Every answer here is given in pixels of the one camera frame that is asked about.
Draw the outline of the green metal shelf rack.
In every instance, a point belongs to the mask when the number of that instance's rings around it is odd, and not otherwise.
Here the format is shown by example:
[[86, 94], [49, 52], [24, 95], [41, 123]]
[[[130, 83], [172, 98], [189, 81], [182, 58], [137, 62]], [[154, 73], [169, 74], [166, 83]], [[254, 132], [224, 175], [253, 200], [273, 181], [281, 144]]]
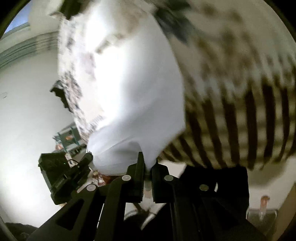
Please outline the green metal shelf rack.
[[79, 148], [85, 148], [86, 142], [80, 137], [75, 123], [71, 123], [53, 135], [56, 152], [74, 152]]

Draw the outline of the window with white frame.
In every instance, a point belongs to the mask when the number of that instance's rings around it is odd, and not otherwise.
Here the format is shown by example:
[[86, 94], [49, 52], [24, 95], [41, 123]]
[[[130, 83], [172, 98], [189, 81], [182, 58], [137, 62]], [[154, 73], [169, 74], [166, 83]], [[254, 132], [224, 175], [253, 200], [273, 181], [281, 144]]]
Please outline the window with white frame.
[[4, 32], [4, 36], [8, 36], [23, 28], [29, 27], [29, 15], [32, 8], [32, 1], [29, 1], [13, 18]]

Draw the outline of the green striped curtain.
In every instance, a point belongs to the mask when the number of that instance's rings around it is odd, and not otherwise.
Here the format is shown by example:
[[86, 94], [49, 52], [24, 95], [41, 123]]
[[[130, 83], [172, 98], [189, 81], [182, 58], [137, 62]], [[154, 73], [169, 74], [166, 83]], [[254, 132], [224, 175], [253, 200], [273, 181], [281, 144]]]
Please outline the green striped curtain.
[[1, 69], [25, 57], [57, 49], [58, 32], [51, 32], [27, 39], [1, 52]]

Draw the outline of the white small garment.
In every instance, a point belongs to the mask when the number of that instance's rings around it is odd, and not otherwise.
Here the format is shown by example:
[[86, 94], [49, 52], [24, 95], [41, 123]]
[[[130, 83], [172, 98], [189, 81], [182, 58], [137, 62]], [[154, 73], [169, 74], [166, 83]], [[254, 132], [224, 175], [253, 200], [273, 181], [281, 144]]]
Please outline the white small garment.
[[59, 77], [95, 168], [148, 169], [185, 127], [183, 80], [143, 1], [63, 1]]

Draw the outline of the floral plush bed blanket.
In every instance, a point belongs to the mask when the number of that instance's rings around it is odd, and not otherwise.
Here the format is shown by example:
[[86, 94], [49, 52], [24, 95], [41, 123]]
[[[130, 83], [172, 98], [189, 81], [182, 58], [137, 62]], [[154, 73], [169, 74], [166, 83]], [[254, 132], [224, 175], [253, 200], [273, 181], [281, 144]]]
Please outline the floral plush bed blanket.
[[[295, 40], [265, 1], [143, 1], [183, 80], [184, 129], [156, 160], [250, 170], [295, 155]], [[60, 22], [63, 1], [46, 13]]]

